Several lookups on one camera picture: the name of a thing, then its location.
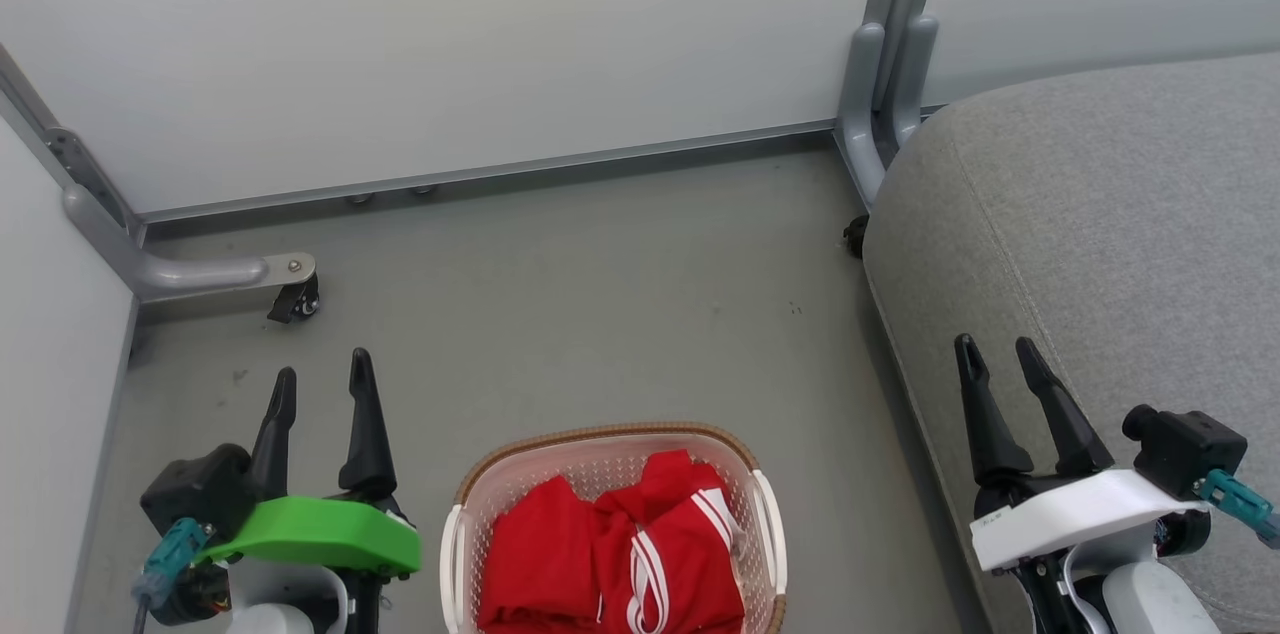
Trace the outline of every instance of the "black wheel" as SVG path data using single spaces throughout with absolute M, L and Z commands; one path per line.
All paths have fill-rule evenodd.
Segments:
M 851 220 L 849 227 L 845 227 L 845 248 L 854 259 L 863 257 L 863 238 L 867 237 L 867 223 L 870 220 L 868 215 L 860 215 L 859 218 Z
M 1166 514 L 1156 521 L 1156 556 L 1192 555 L 1208 543 L 1213 520 L 1207 511 Z
M 266 315 L 271 321 L 288 324 L 311 319 L 320 310 L 320 278 L 315 274 L 306 282 L 285 284 L 275 297 L 275 305 Z

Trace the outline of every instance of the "red clothing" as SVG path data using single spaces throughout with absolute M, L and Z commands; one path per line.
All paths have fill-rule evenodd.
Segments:
M 726 491 L 685 451 L 650 456 L 637 484 L 594 505 L 562 476 L 535 487 L 494 523 L 476 624 L 486 634 L 741 631 L 731 556 L 741 530 Z
M 493 523 L 476 625 L 485 634 L 595 631 L 591 505 L 557 476 Z

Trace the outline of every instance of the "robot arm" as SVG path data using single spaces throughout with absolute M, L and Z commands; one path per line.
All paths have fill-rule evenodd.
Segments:
M 1124 433 L 1142 443 L 1134 469 L 1115 457 L 1036 345 L 1018 339 L 1028 388 L 1041 401 L 1059 453 L 1056 473 L 1030 474 L 988 388 L 969 334 L 955 341 L 960 393 L 979 491 L 970 524 L 986 571 L 1012 575 L 1041 634 L 1211 634 L 1219 631 L 1184 580 L 1157 561 L 1208 539 L 1211 506 L 1276 548 L 1270 502 L 1236 482 L 1247 442 L 1211 416 L 1134 409 Z
M 147 611 L 178 625 L 230 610 L 234 634 L 376 634 L 383 587 L 420 570 L 422 547 L 393 496 L 387 424 L 362 348 L 352 352 L 348 392 L 355 414 L 339 494 L 288 494 L 297 411 L 289 368 L 276 378 L 252 455 L 223 444 L 165 466 L 141 503 L 157 532 L 174 529 L 156 551 L 166 556 L 152 555 L 140 579 L 140 624 Z

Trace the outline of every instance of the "basket handle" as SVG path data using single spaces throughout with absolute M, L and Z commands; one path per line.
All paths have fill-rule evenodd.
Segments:
M 458 634 L 462 622 L 462 602 L 458 601 L 457 566 L 462 551 L 458 539 L 462 532 L 462 505 L 453 505 L 444 520 L 444 534 L 440 535 L 440 610 L 444 612 L 444 626 L 449 634 Z
M 773 580 L 774 592 L 781 596 L 787 593 L 787 538 L 782 533 L 782 512 L 778 510 L 778 498 L 773 496 L 773 487 L 769 478 L 759 469 L 751 471 L 755 478 L 755 488 L 759 496 L 756 505 L 763 503 L 764 525 L 768 528 L 769 542 L 773 551 L 765 551 L 765 562 L 769 565 L 769 579 Z

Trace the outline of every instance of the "caster wheel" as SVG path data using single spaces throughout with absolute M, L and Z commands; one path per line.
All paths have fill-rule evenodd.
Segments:
M 320 310 L 320 279 L 312 275 L 306 282 L 280 288 L 275 305 L 266 315 L 271 321 L 289 324 L 311 316 Z
M 868 215 L 860 215 L 859 218 L 851 220 L 849 227 L 845 228 L 845 248 L 854 259 L 863 257 L 863 238 L 867 236 L 867 223 L 870 220 Z

